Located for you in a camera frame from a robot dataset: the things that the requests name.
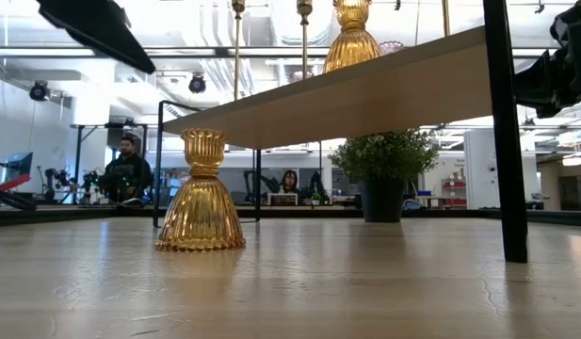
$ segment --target shelf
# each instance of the shelf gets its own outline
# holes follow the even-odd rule
[[[168,121],[268,149],[489,116],[484,26]]]

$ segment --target camera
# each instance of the camera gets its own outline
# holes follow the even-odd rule
[[[203,74],[194,74],[189,81],[189,91],[192,93],[202,93],[206,90],[206,83],[204,82]]]
[[[28,95],[31,99],[38,102],[49,100],[51,92],[47,88],[47,81],[35,81],[35,86],[30,89]]]
[[[556,16],[550,35],[560,48],[514,76],[516,104],[535,108],[540,119],[581,102],[581,0]]]

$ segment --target green plant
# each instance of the green plant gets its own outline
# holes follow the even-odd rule
[[[417,129],[349,137],[329,159],[357,180],[412,179],[436,165],[429,140]]]

